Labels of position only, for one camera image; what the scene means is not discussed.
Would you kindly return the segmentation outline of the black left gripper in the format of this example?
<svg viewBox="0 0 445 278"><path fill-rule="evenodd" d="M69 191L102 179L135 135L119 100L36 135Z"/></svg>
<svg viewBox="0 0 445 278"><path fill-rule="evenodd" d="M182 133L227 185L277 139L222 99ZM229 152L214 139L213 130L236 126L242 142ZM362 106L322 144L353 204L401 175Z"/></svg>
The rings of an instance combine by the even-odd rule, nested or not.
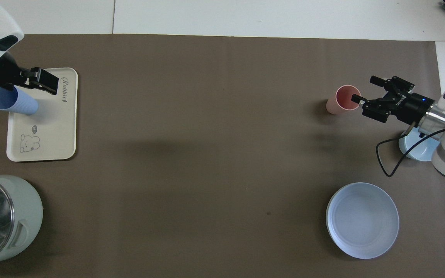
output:
<svg viewBox="0 0 445 278"><path fill-rule="evenodd" d="M36 88L57 95L58 85L59 79L45 69L20 68L9 52L0 57L0 87Z"/></svg>

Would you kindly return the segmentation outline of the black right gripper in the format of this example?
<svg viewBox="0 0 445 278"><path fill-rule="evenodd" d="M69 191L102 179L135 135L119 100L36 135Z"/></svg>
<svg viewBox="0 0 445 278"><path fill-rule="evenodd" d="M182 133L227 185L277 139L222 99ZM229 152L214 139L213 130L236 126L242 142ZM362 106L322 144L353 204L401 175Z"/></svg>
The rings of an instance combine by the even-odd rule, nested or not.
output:
<svg viewBox="0 0 445 278"><path fill-rule="evenodd" d="M409 93L409 95L403 95L394 105L395 98L393 97L367 100L360 95L352 95L351 101L358 104L362 109L362 116L381 123L386 123L388 117L394 115L403 123L419 125L422 118L433 107L435 102L435 100L418 93L410 94L415 85L397 76L387 79L371 76L369 82L383 88L386 92Z"/></svg>

